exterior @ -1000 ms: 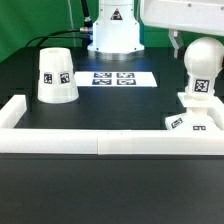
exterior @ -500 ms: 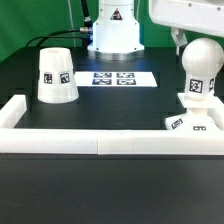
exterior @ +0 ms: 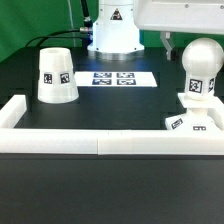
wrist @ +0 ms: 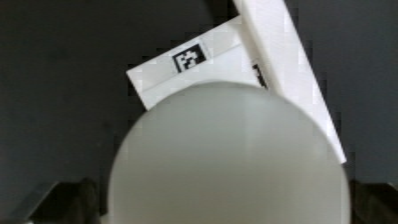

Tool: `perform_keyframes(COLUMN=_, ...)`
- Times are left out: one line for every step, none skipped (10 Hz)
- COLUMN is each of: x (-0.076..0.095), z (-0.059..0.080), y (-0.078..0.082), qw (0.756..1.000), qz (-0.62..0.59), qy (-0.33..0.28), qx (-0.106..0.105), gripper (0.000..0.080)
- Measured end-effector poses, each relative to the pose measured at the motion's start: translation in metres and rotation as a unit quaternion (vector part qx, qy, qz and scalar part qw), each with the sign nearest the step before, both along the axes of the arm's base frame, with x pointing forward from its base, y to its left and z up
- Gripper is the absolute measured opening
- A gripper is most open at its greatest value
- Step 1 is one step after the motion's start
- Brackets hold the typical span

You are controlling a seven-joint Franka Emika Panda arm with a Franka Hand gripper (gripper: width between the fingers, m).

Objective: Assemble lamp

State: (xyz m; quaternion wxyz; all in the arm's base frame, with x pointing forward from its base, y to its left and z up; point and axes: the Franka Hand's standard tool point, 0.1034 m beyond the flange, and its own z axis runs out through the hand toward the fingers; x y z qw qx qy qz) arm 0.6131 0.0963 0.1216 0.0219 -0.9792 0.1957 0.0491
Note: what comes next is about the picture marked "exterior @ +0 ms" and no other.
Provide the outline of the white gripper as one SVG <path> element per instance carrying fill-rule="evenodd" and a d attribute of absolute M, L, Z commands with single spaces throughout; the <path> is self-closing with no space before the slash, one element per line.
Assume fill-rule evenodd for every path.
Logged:
<path fill-rule="evenodd" d="M 175 56 L 171 32 L 224 34 L 224 0 L 134 0 L 133 12 L 140 30 L 161 31 L 169 61 Z"/>

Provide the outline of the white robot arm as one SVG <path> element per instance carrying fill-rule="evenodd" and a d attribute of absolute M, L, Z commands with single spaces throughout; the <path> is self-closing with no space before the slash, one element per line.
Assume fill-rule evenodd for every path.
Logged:
<path fill-rule="evenodd" d="M 98 0 L 89 54 L 126 60 L 144 50 L 142 30 L 158 31 L 171 58 L 171 34 L 224 34 L 224 0 Z"/>

